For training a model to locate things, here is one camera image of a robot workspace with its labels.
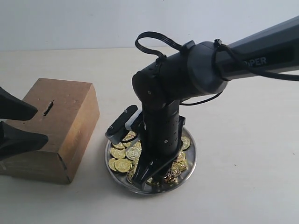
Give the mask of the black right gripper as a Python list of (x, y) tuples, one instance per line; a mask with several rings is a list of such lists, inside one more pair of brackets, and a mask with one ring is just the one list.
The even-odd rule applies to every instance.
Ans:
[[(180, 101), (174, 100), (162, 108), (151, 108), (142, 103), (142, 153), (132, 183), (138, 189), (149, 184), (173, 183), (178, 178), (177, 154), (182, 125), (179, 122)], [(151, 170), (157, 171), (150, 177)]]

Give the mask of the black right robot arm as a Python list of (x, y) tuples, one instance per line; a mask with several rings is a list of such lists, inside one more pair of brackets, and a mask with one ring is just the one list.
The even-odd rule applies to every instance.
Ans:
[(160, 33), (139, 35), (145, 37), (159, 39), (177, 52), (166, 56), (135, 42), (140, 51), (157, 56), (155, 62), (132, 77), (134, 92), (142, 104), (142, 123), (137, 130), (142, 153), (132, 178), (139, 189), (150, 178), (161, 180), (179, 154), (185, 122), (179, 115), (183, 101), (206, 95), (217, 97), (233, 79), (299, 79), (291, 74), (299, 68), (298, 17), (229, 45), (219, 39), (179, 45)]

